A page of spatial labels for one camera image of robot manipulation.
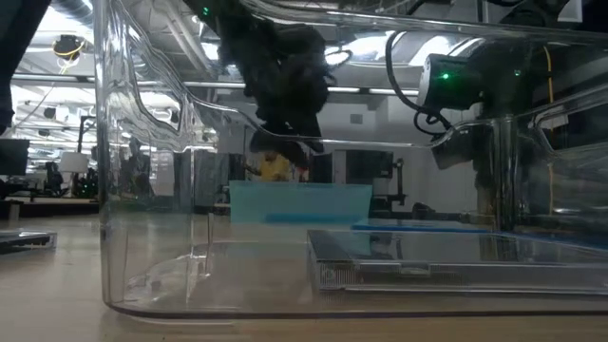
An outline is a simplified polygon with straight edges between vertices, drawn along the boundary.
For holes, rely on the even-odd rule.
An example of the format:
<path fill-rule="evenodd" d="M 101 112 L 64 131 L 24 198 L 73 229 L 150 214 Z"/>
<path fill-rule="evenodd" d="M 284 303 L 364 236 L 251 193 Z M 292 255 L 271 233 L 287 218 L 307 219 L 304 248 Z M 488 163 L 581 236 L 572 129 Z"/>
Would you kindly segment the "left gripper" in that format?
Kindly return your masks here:
<path fill-rule="evenodd" d="M 276 152 L 296 167 L 308 167 L 308 158 L 298 142 L 283 139 L 294 134 L 317 153 L 324 152 L 321 129 L 315 116 L 329 97 L 333 76 L 328 71 L 302 71 L 282 81 L 274 92 L 263 91 L 260 83 L 249 82 L 246 96 L 256 100 L 256 116 L 263 123 L 250 140 L 250 151 Z"/>

